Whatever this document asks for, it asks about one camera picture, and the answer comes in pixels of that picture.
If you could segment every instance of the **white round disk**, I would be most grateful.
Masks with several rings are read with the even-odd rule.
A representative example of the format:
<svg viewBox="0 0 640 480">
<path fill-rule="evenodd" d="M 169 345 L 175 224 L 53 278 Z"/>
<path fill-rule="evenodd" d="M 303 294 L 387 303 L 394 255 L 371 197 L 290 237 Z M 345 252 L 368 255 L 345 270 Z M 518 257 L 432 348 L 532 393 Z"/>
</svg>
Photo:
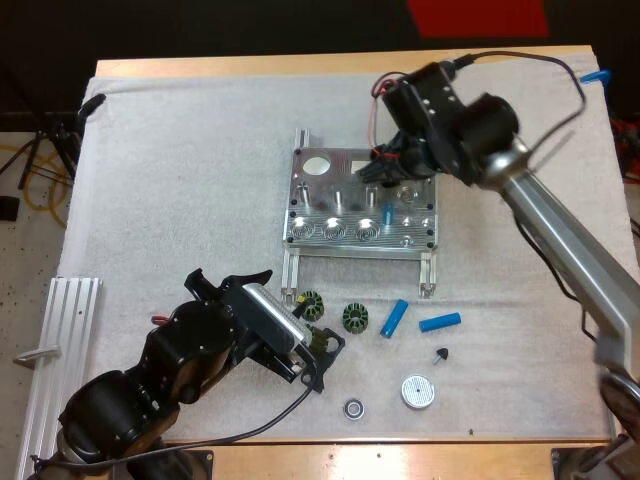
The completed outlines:
<svg viewBox="0 0 640 480">
<path fill-rule="evenodd" d="M 402 399 L 411 408 L 427 408 L 435 393 L 433 384 L 422 375 L 411 375 L 402 382 Z"/>
</svg>

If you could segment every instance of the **metal washer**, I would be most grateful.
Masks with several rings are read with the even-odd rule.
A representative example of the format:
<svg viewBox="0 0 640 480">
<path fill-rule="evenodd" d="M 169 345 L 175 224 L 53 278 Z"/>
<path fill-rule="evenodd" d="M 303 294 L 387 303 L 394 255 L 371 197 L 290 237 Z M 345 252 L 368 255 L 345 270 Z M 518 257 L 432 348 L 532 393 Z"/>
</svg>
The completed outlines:
<svg viewBox="0 0 640 480">
<path fill-rule="evenodd" d="M 349 420 L 360 420 L 364 415 L 364 405 L 357 398 L 347 400 L 344 404 L 344 414 Z"/>
<path fill-rule="evenodd" d="M 411 375 L 402 382 L 402 399 L 409 407 L 427 408 L 435 398 L 435 387 L 422 375 Z"/>
</svg>

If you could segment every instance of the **white towel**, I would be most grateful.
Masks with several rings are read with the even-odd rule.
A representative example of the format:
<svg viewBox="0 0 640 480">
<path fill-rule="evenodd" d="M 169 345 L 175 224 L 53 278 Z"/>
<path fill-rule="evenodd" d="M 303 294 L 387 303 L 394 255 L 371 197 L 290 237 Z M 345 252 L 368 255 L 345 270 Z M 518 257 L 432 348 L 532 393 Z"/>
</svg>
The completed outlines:
<svg viewBox="0 0 640 480">
<path fill-rule="evenodd" d="M 566 58 L 578 74 L 591 55 Z M 271 268 L 279 294 L 282 217 L 294 131 L 310 128 L 328 147 L 366 147 L 375 75 L 91 80 L 87 98 L 106 102 L 87 123 L 59 273 L 104 280 L 90 376 L 134 365 L 149 316 L 189 299 L 197 267 L 217 284 L 229 274 Z M 578 105 L 566 73 L 534 61 L 474 65 L 454 84 L 465 101 L 487 91 L 507 99 L 532 144 Z M 540 178 L 638 278 L 622 183 L 599 83 L 585 85 L 587 112 L 549 142 L 568 141 Z M 394 133 L 380 109 L 378 138 Z M 300 287 L 317 290 L 318 322 L 347 345 L 313 394 L 268 437 L 602 437 L 593 343 L 579 306 L 560 293 L 493 193 L 442 178 L 438 285 L 417 299 L 417 262 L 303 258 Z M 397 298 L 410 307 L 388 340 L 379 330 Z M 344 306 L 360 301 L 369 328 L 351 335 Z M 460 312 L 462 324 L 421 334 L 424 318 Z M 431 365 L 438 347 L 446 362 Z M 402 381 L 423 374 L 435 400 L 407 408 Z M 197 404 L 182 409 L 169 438 L 204 438 L 255 428 L 303 387 L 250 360 Z M 349 398 L 365 415 L 345 418 Z"/>
</svg>

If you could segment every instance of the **blue cylinder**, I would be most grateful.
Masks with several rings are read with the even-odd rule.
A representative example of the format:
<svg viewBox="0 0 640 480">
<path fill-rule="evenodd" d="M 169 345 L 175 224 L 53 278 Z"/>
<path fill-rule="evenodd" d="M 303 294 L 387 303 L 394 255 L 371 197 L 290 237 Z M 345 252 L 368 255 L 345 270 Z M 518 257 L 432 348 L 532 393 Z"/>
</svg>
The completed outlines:
<svg viewBox="0 0 640 480">
<path fill-rule="evenodd" d="M 384 205 L 382 205 L 382 223 L 384 225 L 393 225 L 393 217 L 395 217 L 393 203 L 384 202 Z"/>
<path fill-rule="evenodd" d="M 393 332 L 395 332 L 396 327 L 400 323 L 400 320 L 402 320 L 402 316 L 404 315 L 404 312 L 407 311 L 408 307 L 409 304 L 407 302 L 405 302 L 401 298 L 398 299 L 398 301 L 396 302 L 396 306 L 393 307 L 391 314 L 389 314 L 389 318 L 387 318 L 387 321 L 384 322 L 382 330 L 380 330 L 380 335 L 385 338 L 391 338 L 391 335 L 393 335 Z"/>
<path fill-rule="evenodd" d="M 424 333 L 430 332 L 431 330 L 438 330 L 439 328 L 450 327 L 459 323 L 462 323 L 462 319 L 460 318 L 460 314 L 456 312 L 442 315 L 440 317 L 428 318 L 427 320 L 421 320 L 420 323 L 418 323 L 418 326 L 420 327 L 420 331 Z"/>
</svg>

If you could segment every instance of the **red object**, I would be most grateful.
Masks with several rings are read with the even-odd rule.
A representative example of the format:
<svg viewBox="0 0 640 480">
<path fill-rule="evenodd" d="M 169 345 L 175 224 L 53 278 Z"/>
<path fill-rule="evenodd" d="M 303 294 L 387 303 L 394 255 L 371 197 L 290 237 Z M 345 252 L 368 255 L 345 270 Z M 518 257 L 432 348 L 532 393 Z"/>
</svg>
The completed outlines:
<svg viewBox="0 0 640 480">
<path fill-rule="evenodd" d="M 423 37 L 546 37 L 543 0 L 409 0 Z"/>
</svg>

